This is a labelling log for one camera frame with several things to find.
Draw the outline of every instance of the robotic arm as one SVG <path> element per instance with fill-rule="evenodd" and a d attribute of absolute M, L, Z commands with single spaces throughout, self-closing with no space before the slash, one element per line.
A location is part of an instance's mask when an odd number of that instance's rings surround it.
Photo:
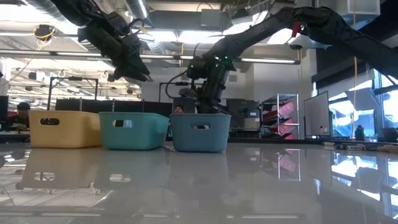
<path fill-rule="evenodd" d="M 88 40 L 99 49 L 102 56 L 107 56 L 116 67 L 115 79 L 121 77 L 148 81 L 149 71 L 139 56 L 141 41 L 131 33 L 130 24 L 117 13 L 107 14 L 91 0 L 51 0 L 58 10 L 76 26 L 79 41 Z"/>
<path fill-rule="evenodd" d="M 232 61 L 248 47 L 284 28 L 299 28 L 298 33 L 338 47 L 379 72 L 398 78 L 398 52 L 352 29 L 336 12 L 327 7 L 285 7 L 242 33 L 226 35 L 202 57 L 195 57 L 190 62 L 187 76 L 193 80 L 206 79 L 203 88 L 194 87 L 199 102 L 198 112 L 219 112 L 228 72 L 235 70 Z"/>
<path fill-rule="evenodd" d="M 117 13 L 106 14 L 93 0 L 51 0 L 59 11 L 79 29 L 79 41 L 87 39 L 116 67 L 115 79 L 129 77 L 146 81 L 149 71 L 139 56 L 141 41 L 131 33 L 130 24 Z M 344 19 L 327 7 L 285 7 L 248 30 L 226 35 L 207 53 L 194 57 L 187 69 L 193 81 L 204 78 L 199 88 L 192 85 L 199 113 L 219 113 L 220 98 L 232 61 L 248 47 L 288 28 L 322 44 L 332 45 L 364 60 L 383 74 L 398 78 L 398 52 L 352 29 Z"/>

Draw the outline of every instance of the blue basket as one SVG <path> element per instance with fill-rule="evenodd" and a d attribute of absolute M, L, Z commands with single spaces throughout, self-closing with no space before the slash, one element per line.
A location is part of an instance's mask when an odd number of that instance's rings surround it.
<path fill-rule="evenodd" d="M 172 114 L 173 144 L 179 152 L 223 152 L 231 115 Z"/>
<path fill-rule="evenodd" d="M 149 150 L 163 145 L 169 119 L 153 113 L 100 112 L 102 145 L 108 149 Z"/>

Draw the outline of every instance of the person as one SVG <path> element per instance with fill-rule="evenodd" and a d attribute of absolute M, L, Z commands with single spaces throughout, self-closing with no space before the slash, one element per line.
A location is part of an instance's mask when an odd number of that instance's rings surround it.
<path fill-rule="evenodd" d="M 17 106 L 17 110 L 17 115 L 9 117 L 9 125 L 18 129 L 29 128 L 30 105 L 26 102 L 20 102 Z"/>
<path fill-rule="evenodd" d="M 177 105 L 174 107 L 174 113 L 184 113 L 184 109 L 181 105 Z"/>

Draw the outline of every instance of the glossy table surface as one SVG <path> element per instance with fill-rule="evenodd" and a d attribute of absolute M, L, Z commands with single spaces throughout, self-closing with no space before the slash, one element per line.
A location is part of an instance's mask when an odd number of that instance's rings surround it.
<path fill-rule="evenodd" d="M 229 144 L 223 154 L 0 145 L 0 223 L 394 223 L 398 155 Z"/>

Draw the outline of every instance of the whiteboard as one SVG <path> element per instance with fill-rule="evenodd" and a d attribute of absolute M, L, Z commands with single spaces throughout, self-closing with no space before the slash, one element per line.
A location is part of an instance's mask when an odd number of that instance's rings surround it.
<path fill-rule="evenodd" d="M 306 136 L 331 135 L 328 92 L 305 100 L 304 110 Z"/>

